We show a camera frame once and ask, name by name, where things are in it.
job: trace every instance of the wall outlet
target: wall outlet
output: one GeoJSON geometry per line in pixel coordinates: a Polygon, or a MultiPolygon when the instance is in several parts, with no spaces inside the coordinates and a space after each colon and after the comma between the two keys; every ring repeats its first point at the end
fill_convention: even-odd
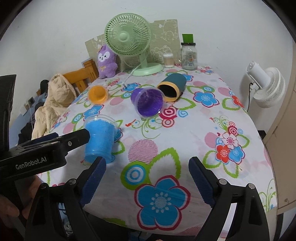
{"type": "Polygon", "coordinates": [[[31,107],[34,103],[35,103],[35,100],[33,97],[31,97],[28,101],[27,101],[29,107],[31,107]]]}

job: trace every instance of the purple plush toy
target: purple plush toy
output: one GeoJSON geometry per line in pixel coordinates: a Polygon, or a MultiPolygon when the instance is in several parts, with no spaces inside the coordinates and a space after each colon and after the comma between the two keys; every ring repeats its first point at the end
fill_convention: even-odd
{"type": "Polygon", "coordinates": [[[117,64],[115,63],[116,54],[105,44],[102,46],[98,54],[99,78],[104,79],[106,77],[114,77],[115,71],[117,70],[117,64]]]}

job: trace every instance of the purple plastic cup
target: purple plastic cup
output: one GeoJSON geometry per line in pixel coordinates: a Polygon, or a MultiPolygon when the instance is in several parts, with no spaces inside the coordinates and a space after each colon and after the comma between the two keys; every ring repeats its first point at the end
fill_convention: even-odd
{"type": "Polygon", "coordinates": [[[163,110],[164,94],[157,88],[137,88],[131,94],[136,112],[144,118],[153,117],[163,110]]]}

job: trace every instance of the blue sand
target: blue sand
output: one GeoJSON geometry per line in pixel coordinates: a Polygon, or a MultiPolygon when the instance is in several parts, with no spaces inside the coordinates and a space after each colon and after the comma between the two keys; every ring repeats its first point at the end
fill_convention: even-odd
{"type": "Polygon", "coordinates": [[[98,156],[102,156],[107,163],[111,162],[111,151],[114,143],[115,126],[105,120],[92,120],[85,125],[90,139],[85,145],[84,160],[93,163],[98,156]]]}

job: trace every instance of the wooden chair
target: wooden chair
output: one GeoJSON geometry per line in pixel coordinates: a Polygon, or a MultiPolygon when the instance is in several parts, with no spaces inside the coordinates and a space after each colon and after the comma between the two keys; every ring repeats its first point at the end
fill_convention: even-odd
{"type": "Polygon", "coordinates": [[[76,84],[80,93],[82,93],[87,88],[85,79],[88,78],[92,83],[99,77],[98,69],[92,59],[83,62],[83,66],[84,68],[80,70],[63,74],[70,84],[76,84]]]}

